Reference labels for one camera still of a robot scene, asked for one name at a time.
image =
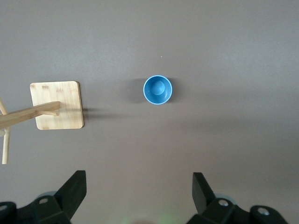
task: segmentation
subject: blue cup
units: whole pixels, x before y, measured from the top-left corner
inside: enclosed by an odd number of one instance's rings
[[[164,104],[172,95],[172,85],[166,77],[155,75],[146,80],[143,93],[150,103],[155,105]]]

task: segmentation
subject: wooden dowel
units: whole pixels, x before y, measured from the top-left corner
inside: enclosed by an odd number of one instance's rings
[[[2,99],[0,98],[0,110],[3,115],[7,115],[7,109],[4,106]],[[2,152],[2,164],[8,163],[8,152],[9,152],[9,138],[10,138],[10,126],[5,127],[5,135],[3,140],[3,152]]]
[[[8,114],[1,98],[0,98],[0,111],[1,111],[2,114]]]
[[[38,111],[55,111],[58,109],[60,109],[60,102],[55,101],[12,112],[7,115],[0,115],[0,129],[38,117],[41,115]]]
[[[2,164],[8,163],[9,138],[10,138],[10,127],[6,127],[4,141],[3,141]]]

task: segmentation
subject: wooden block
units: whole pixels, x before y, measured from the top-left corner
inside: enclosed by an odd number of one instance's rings
[[[84,125],[79,83],[52,82],[30,85],[33,106],[52,101],[60,102],[58,116],[41,115],[36,117],[40,130],[77,129]]]

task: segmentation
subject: wooden stand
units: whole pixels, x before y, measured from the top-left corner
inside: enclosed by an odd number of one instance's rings
[[[4,135],[2,164],[8,162],[10,126],[36,118],[37,128],[77,129],[82,128],[83,113],[79,84],[75,81],[32,83],[30,85],[33,107],[8,113],[0,99],[0,136]]]

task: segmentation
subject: gray backdrop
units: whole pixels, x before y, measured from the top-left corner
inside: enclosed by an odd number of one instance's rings
[[[30,83],[80,83],[85,126],[12,127],[0,201],[19,207],[78,169],[74,224],[185,224],[192,173],[245,210],[294,224],[299,207],[299,1],[0,1],[0,96],[32,106]],[[173,83],[152,105],[148,77]]]

